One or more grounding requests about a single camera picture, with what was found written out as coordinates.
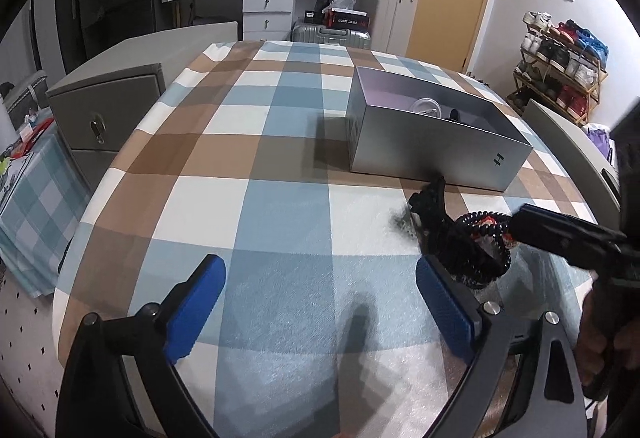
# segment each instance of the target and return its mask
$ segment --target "silver suitcase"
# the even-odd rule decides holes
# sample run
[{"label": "silver suitcase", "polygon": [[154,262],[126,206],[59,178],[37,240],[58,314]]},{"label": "silver suitcase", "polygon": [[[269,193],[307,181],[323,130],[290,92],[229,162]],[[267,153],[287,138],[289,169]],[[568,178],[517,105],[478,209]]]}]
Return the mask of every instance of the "silver suitcase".
[{"label": "silver suitcase", "polygon": [[369,50],[371,37],[368,33],[353,30],[334,30],[320,24],[299,24],[293,28],[294,42],[311,42],[313,44],[335,44],[348,48]]}]

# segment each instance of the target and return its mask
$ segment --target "floor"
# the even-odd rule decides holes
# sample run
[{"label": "floor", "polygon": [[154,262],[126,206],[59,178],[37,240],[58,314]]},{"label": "floor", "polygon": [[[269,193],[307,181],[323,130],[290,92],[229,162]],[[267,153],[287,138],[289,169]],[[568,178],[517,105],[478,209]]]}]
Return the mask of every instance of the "floor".
[{"label": "floor", "polygon": [[30,298],[9,272],[0,280],[0,376],[50,438],[63,374],[51,334],[52,299]]}]

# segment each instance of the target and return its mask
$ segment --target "wooden shoe rack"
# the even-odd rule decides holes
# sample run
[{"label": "wooden shoe rack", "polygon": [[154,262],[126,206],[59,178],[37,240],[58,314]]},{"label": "wooden shoe rack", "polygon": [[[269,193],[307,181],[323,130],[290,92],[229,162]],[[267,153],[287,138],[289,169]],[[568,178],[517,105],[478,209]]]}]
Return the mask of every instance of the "wooden shoe rack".
[{"label": "wooden shoe rack", "polygon": [[[600,103],[602,82],[609,76],[609,73],[600,67],[600,60],[596,56],[593,56],[590,53],[586,53],[584,50],[578,48],[574,44],[571,44],[567,40],[558,39],[555,36],[551,36],[548,33],[541,31],[538,27],[534,26],[533,24],[526,24],[526,26],[529,33],[533,33],[543,39],[545,38],[551,39],[553,40],[553,42],[562,44],[570,52],[577,55],[577,58],[581,63],[597,71],[597,79],[596,79],[596,82],[594,82],[594,84],[591,87],[589,88],[582,87],[578,83],[578,81],[575,80],[573,77],[568,76],[562,71],[559,71],[559,69],[555,68],[553,65],[549,64],[548,62],[544,62],[537,55],[532,55],[526,50],[520,49],[520,56],[525,62],[530,62],[531,64],[538,65],[538,69],[540,69],[540,73],[542,74],[543,82],[546,80],[547,75],[550,74],[552,77],[556,78],[563,84],[568,84],[571,87],[573,87],[576,91],[585,95],[585,97],[587,97],[587,100],[589,102],[589,106],[587,108],[587,112],[584,115],[582,115],[580,118],[576,119],[574,116],[572,116],[569,113],[567,108],[562,107],[558,102],[552,100],[545,93],[540,91],[533,84],[533,82],[529,82],[523,76],[521,76],[516,71],[514,71],[513,80],[515,82],[517,90],[520,90],[522,87],[527,87],[533,92],[533,94],[535,95],[535,98],[537,100],[539,99],[538,101],[541,104],[547,106],[553,111],[556,111],[556,113],[561,114],[563,117],[570,120],[571,122],[574,122],[576,125],[582,126],[587,124],[589,122],[589,115],[591,111],[593,111],[593,109],[597,106],[597,104]],[[509,96],[507,96],[506,100],[516,113],[522,115],[523,114],[522,109],[520,109],[519,107],[516,106],[516,104],[513,103],[514,94],[515,93],[512,93]]]}]

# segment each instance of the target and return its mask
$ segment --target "blue checkered tablecloth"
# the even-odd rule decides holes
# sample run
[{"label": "blue checkered tablecloth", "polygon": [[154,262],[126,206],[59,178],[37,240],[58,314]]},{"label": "blue checkered tablecloth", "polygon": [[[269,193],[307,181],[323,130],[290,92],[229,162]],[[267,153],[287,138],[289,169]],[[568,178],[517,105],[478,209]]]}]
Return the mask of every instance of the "blue checkered tablecloth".
[{"label": "blue checkered tablecloth", "polygon": [[0,258],[33,297],[53,293],[58,265],[88,202],[55,123],[36,141],[0,211]]},{"label": "blue checkered tablecloth", "polygon": [[[63,364],[87,312],[135,313],[215,253],[226,286],[177,371],[220,436],[425,434],[464,365],[415,284],[406,201],[423,183],[349,170],[356,66],[490,100],[532,144],[504,193],[447,185],[451,217],[533,203],[593,220],[540,138],[472,78],[340,46],[213,44],[146,114],[82,217],[53,303]],[[553,309],[575,336],[589,287],[519,246],[479,297],[535,318]]]}]

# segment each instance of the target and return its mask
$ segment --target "drawer handle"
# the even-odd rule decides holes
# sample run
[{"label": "drawer handle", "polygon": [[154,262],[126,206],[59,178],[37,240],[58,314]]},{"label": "drawer handle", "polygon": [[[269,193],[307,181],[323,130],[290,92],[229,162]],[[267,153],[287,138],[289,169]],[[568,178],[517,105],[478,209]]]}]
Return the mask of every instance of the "drawer handle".
[{"label": "drawer handle", "polygon": [[96,116],[94,120],[89,122],[89,127],[91,127],[91,130],[94,132],[95,139],[98,140],[98,143],[104,144],[104,138],[102,137],[102,134],[106,129],[104,127],[102,118]]}]

